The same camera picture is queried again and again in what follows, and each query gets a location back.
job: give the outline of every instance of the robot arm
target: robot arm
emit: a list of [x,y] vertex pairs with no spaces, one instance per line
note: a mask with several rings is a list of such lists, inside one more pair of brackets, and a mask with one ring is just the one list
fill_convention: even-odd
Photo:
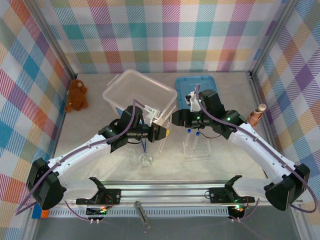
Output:
[[[199,102],[204,108],[217,119],[224,122],[229,122],[242,129],[245,129],[252,135],[239,131],[234,127],[221,124],[208,117],[202,110],[191,111],[189,109],[181,109],[172,114],[171,122],[177,126],[183,126],[192,129],[204,129],[206,126],[218,134],[221,134],[225,139],[233,142],[242,148],[267,175],[267,179],[247,179],[242,176],[236,176],[232,182],[232,190],[238,196],[250,196],[255,198],[266,198],[274,207],[279,210],[286,210],[305,190],[302,182],[282,165],[272,154],[280,157],[287,166],[299,174],[306,182],[308,182],[310,170],[304,165],[296,165],[289,159],[282,156],[274,148],[272,148],[264,139],[259,136],[246,119],[237,111],[225,111],[224,105],[221,104],[218,93],[211,89],[204,90],[199,93]],[[271,152],[267,151],[261,144],[268,146]]]
[[76,182],[70,182],[68,177],[79,169],[85,168],[90,161],[109,155],[126,145],[128,139],[140,141],[142,138],[147,138],[153,143],[164,139],[169,134],[169,130],[155,123],[149,124],[150,126],[145,124],[143,111],[139,107],[135,107],[134,112],[131,126],[122,136],[117,137],[130,123],[133,106],[123,111],[120,119],[115,119],[108,126],[103,127],[93,138],[72,151],[47,162],[39,158],[32,163],[26,182],[29,191],[46,172],[58,164],[54,172],[50,172],[32,194],[43,210],[50,209],[63,200],[80,198],[93,204],[99,202],[105,204],[104,186],[95,177]]

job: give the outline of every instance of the blue tray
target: blue tray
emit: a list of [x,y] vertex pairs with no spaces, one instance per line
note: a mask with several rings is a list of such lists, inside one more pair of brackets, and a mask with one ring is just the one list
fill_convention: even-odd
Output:
[[219,94],[215,80],[210,75],[178,77],[175,81],[175,89],[178,93],[179,109],[190,109],[190,106],[187,105],[185,100],[185,96],[195,91],[195,87],[198,84],[200,84],[200,91],[213,89]]

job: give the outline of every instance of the white table surface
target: white table surface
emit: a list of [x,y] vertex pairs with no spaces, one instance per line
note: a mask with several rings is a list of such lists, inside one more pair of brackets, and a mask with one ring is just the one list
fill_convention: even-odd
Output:
[[[204,73],[214,78],[220,100],[226,110],[235,109],[247,117],[254,110],[255,104],[250,92],[247,76],[242,72]],[[196,76],[199,73],[148,73],[147,76],[175,89],[176,79],[183,76]],[[61,156],[91,139],[98,130],[118,118],[102,93],[116,74],[79,74],[88,88],[86,94],[88,108],[66,114],[55,157]],[[262,137],[262,129],[255,127]],[[204,134],[214,137],[211,128],[202,130]],[[101,181],[129,180],[229,180],[235,175],[249,178],[266,178],[263,170],[242,149],[224,139],[222,136],[210,139],[211,156],[202,159],[184,158],[182,142],[187,130],[171,124],[163,151],[158,152],[160,141],[147,143],[147,152],[153,155],[153,164],[141,168],[138,163],[130,161],[128,150],[134,149],[139,155],[143,152],[141,144],[127,144],[88,163],[70,179],[97,177]]]

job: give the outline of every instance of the brown teddy bear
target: brown teddy bear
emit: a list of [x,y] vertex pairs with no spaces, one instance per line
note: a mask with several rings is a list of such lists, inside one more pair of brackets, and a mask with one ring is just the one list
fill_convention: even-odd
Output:
[[69,90],[68,90],[68,98],[66,100],[66,105],[64,110],[67,113],[74,110],[80,111],[83,108],[88,107],[88,103],[86,101],[86,92],[88,89],[84,86],[84,83],[79,79],[72,80],[70,82]]

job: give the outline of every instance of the plaid wall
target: plaid wall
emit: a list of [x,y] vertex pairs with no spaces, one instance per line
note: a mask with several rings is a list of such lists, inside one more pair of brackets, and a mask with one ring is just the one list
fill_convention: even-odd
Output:
[[[299,1],[258,78],[278,149],[311,169],[309,184],[320,199],[319,0]],[[308,216],[320,225],[319,213]]]
[[91,74],[247,72],[286,0],[37,2],[73,70]]
[[0,240],[16,240],[31,163],[49,159],[69,79],[22,0],[0,1]]

